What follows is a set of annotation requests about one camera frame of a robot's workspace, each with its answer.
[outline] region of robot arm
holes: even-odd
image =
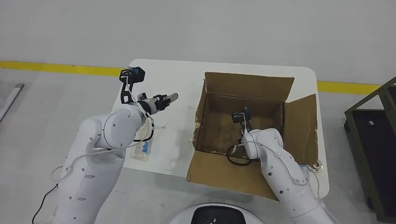
[[[141,68],[136,70],[144,76]],[[129,74],[125,82],[130,85],[130,93],[133,84],[130,80],[141,75],[131,74],[132,69],[123,72]],[[150,99],[140,98],[136,103],[131,96],[131,100],[122,101],[124,104],[114,113],[83,121],[62,167],[58,207],[51,223],[94,224],[119,178],[126,148],[137,144],[136,132],[146,118],[151,118],[150,114],[164,110],[177,98],[177,93],[157,95]]]
[[[334,224],[276,129],[245,132],[242,143],[250,159],[260,159],[265,180],[295,224]]]

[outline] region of cardboard box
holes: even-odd
[[[231,113],[251,110],[254,129],[274,127],[285,149],[300,165],[317,163],[316,96],[287,103],[294,78],[206,72],[196,111],[196,129],[187,180],[223,189],[277,199],[265,181],[259,161],[248,166],[230,163],[225,154],[241,138],[241,126]],[[243,147],[234,160],[246,162]]]

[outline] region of box flap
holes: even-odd
[[[285,149],[300,165],[317,163],[316,95],[285,104]]]
[[[193,144],[194,148],[197,147],[198,133],[201,128],[202,121],[203,121],[205,99],[206,99],[206,84],[205,84],[205,80],[204,80],[204,85],[202,87],[202,93],[200,95],[200,100],[199,100],[199,104],[198,104],[197,111],[196,111],[196,128],[194,129],[194,136],[192,137],[192,144]]]
[[[206,72],[207,93],[286,101],[294,78]]]
[[[226,156],[195,151],[187,180],[277,200],[261,173],[260,162],[237,166],[231,164]]]

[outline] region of clear plastic bottle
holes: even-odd
[[[135,140],[142,140],[148,137],[150,134],[148,134],[149,131],[149,122],[146,120],[146,122],[143,124],[143,126],[139,129],[135,136]],[[135,146],[134,152],[131,153],[132,158],[136,160],[147,160],[149,156],[147,155],[147,152],[149,150],[149,143],[152,141],[152,138],[148,141],[141,142]]]

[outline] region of yellow floor line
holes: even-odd
[[[0,61],[0,69],[16,69],[26,71],[55,72],[65,74],[87,74],[118,77],[123,69],[120,67],[95,67],[74,66],[53,63]],[[380,85],[318,81],[317,88],[320,92],[349,93],[368,95],[375,91]]]

